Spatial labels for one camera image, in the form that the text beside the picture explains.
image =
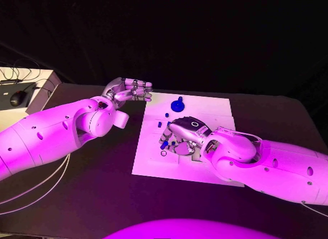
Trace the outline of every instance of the robotic hand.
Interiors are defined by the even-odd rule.
[[[127,100],[152,101],[152,83],[117,78],[101,96],[34,113],[0,132],[0,180],[78,150],[113,125],[124,128]]]
[[[167,145],[173,135],[179,144]],[[172,122],[160,144],[179,155],[200,148],[200,160],[222,180],[291,202],[328,205],[328,155],[223,127],[212,131],[193,117]]]

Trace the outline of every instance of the gray table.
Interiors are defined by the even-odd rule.
[[[47,108],[98,96],[103,86],[61,84]],[[203,92],[157,92],[231,99],[239,131],[297,144],[321,153],[328,149],[300,101],[287,97]],[[146,103],[127,102],[126,129],[72,153],[67,175],[55,190],[29,208],[0,216],[0,232],[64,238],[101,238],[130,225],[165,218],[226,222],[282,238],[328,238],[328,218],[303,205],[249,187],[131,175]],[[0,182],[0,200],[34,186],[62,161],[29,169]],[[31,195],[0,207],[11,210],[29,203],[57,178]],[[328,214],[328,207],[313,206]]]

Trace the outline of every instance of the dark table surface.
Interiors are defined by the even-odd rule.
[[[61,84],[47,109],[98,96],[104,86]],[[203,92],[156,92],[231,99],[238,131],[297,144],[321,153],[328,149],[300,101],[287,97]],[[54,191],[29,208],[0,216],[0,232],[58,238],[101,238],[146,221],[195,218],[252,228],[281,238],[328,238],[328,218],[301,204],[249,187],[232,187],[131,175],[146,103],[127,102],[126,129],[72,153],[67,174]],[[0,182],[0,201],[24,192],[55,171],[62,160],[32,168]],[[29,195],[0,206],[0,212],[31,203],[52,187],[60,174]],[[327,206],[314,206],[328,214]]]

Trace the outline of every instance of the white table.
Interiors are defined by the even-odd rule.
[[[16,79],[16,74],[12,74],[13,69],[11,67],[0,67],[0,70],[3,72],[3,74],[0,72],[0,81],[6,80],[5,76],[9,79]],[[16,70],[16,73],[19,73],[18,78],[24,79],[26,75],[29,74],[29,69],[15,68],[15,70]],[[41,79],[47,79],[37,82],[34,86],[47,88],[48,90],[52,91],[52,94],[54,94],[57,85],[61,84],[61,80],[55,72],[52,70],[42,70],[42,69],[31,69],[31,70],[32,70],[32,73],[28,75],[26,79],[32,79],[32,80],[24,81],[18,84],[37,82]],[[48,100],[49,100],[48,91],[45,89],[37,89],[34,91],[29,106],[26,108],[15,108],[15,109],[0,111],[0,132],[29,114],[42,111]]]

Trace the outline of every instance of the mouse pad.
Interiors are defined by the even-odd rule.
[[[37,86],[35,82],[0,85],[0,111],[28,107],[34,95],[32,86]],[[18,91],[24,90],[28,93],[24,102],[18,107],[13,107],[11,105],[11,97]]]

